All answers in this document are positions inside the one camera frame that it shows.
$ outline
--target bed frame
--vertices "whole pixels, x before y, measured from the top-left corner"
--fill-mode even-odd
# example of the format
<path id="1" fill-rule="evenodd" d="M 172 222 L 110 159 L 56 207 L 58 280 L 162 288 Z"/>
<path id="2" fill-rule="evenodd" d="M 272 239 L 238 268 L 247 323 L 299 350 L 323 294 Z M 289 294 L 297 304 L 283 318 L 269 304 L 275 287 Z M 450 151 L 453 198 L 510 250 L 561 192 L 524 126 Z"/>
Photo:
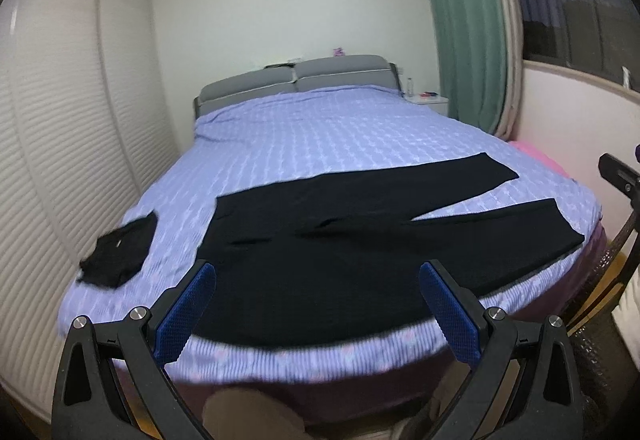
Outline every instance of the bed frame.
<path id="1" fill-rule="evenodd" d="M 193 99 L 195 118 L 252 98 L 332 86 L 382 86 L 402 91 L 398 68 L 379 55 L 316 58 L 219 80 Z"/>

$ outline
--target nightstand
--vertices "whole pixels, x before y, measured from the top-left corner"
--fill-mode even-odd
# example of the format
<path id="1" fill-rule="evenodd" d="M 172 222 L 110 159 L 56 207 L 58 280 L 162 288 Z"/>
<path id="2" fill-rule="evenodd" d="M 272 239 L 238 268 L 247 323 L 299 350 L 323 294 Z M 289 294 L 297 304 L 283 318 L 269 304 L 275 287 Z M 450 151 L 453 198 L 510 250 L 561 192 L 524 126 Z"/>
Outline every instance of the nightstand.
<path id="1" fill-rule="evenodd" d="M 414 95 L 412 97 L 404 97 L 407 102 L 413 104 L 427 105 L 433 109 L 436 113 L 440 113 L 444 116 L 449 116 L 449 99 L 443 96 L 420 96 Z"/>

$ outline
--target white wall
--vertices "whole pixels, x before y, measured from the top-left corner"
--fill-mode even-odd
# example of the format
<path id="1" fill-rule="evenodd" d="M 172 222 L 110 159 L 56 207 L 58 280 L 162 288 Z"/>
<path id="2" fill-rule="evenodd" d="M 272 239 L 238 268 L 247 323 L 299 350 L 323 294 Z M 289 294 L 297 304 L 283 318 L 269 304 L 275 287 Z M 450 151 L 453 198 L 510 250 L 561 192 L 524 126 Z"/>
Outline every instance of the white wall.
<path id="1" fill-rule="evenodd" d="M 622 95 L 546 71 L 525 67 L 520 119 L 514 139 L 532 143 L 557 161 L 600 200 L 603 224 L 612 239 L 631 207 L 604 181 L 598 160 L 611 153 L 634 169 L 640 143 L 640 103 Z"/>
<path id="2" fill-rule="evenodd" d="M 439 90 L 430 0 L 154 0 L 161 72 L 182 150 L 192 100 L 213 81 L 293 57 L 380 54 Z"/>

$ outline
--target window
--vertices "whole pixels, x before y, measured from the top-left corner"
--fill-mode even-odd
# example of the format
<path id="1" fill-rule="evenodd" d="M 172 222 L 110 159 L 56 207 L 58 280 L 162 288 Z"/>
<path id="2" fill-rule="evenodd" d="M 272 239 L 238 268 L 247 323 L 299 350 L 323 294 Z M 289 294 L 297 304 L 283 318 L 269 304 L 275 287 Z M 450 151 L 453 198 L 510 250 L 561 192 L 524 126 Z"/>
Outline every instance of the window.
<path id="1" fill-rule="evenodd" d="M 631 0 L 520 0 L 524 58 L 640 87 L 640 14 Z"/>

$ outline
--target wardrobe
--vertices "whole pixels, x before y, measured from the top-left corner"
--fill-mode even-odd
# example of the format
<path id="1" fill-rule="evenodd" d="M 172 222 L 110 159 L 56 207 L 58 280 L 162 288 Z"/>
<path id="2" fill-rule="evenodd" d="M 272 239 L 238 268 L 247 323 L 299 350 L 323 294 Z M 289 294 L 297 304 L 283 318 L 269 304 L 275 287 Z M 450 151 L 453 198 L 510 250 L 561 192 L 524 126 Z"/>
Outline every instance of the wardrobe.
<path id="1" fill-rule="evenodd" d="M 37 415 L 79 260 L 177 157 L 151 0 L 2 2 L 0 382 Z"/>

